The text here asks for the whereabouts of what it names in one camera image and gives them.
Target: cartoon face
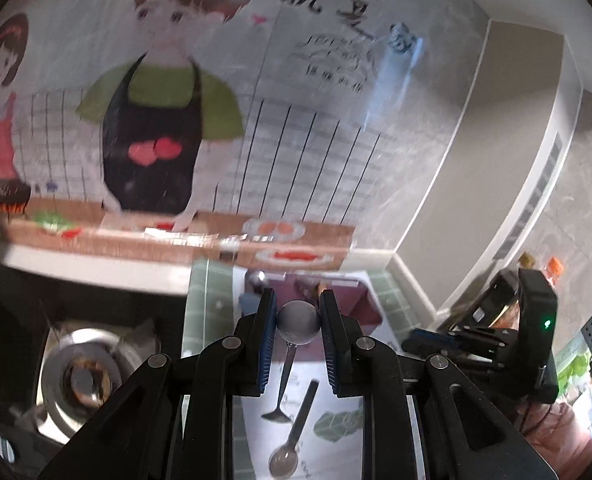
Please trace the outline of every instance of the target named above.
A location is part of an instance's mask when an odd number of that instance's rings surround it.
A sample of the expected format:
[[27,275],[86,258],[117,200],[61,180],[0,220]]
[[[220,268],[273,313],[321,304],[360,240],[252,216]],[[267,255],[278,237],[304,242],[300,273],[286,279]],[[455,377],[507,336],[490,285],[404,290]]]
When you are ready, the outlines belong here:
[[136,20],[150,48],[164,50],[210,37],[225,16],[221,12],[185,6],[178,0],[147,0],[136,9]]
[[0,47],[0,87],[16,61],[18,61],[17,54],[8,50],[4,45]]

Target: bottle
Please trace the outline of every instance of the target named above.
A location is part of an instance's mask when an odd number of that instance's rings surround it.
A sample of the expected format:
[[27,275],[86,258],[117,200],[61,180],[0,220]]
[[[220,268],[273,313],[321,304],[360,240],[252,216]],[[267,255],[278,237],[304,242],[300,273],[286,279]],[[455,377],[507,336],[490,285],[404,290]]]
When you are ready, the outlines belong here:
[[547,262],[545,268],[542,269],[545,279],[550,282],[552,287],[556,286],[556,282],[561,277],[563,272],[565,272],[565,266],[556,256],[552,256]]

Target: cartoon girl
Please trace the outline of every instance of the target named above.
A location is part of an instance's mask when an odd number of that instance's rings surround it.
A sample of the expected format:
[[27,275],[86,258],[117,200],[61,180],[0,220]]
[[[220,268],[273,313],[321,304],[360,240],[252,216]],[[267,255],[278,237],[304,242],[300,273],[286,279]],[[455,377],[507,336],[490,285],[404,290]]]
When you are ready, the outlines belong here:
[[244,128],[235,95],[194,51],[249,1],[134,0],[146,53],[101,76],[77,109],[80,138],[92,145],[100,130],[102,176],[93,156],[85,173],[105,208],[177,215],[182,230],[213,193]]
[[12,123],[16,94],[11,83],[24,57],[29,34],[26,15],[16,14],[0,27],[0,210],[23,211],[31,187],[18,176],[13,165]]

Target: stove knob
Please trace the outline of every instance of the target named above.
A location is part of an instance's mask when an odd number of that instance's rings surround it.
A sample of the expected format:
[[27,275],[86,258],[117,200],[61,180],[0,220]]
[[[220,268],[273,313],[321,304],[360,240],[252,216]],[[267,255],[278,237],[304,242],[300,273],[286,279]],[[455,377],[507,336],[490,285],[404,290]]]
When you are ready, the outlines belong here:
[[15,463],[16,460],[12,443],[3,436],[0,436],[0,457],[10,464]]

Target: black apron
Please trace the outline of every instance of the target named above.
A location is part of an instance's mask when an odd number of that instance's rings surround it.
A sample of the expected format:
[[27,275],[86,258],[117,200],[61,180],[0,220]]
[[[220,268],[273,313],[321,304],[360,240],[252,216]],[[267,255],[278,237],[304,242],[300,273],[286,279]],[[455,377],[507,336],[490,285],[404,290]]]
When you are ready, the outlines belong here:
[[[129,101],[131,79],[144,56],[118,85],[102,120],[104,181],[124,210],[179,214],[191,198],[193,169],[202,141],[202,88],[193,65],[193,92],[185,108],[156,108]],[[134,142],[168,137],[182,146],[172,160],[144,167],[128,157]]]

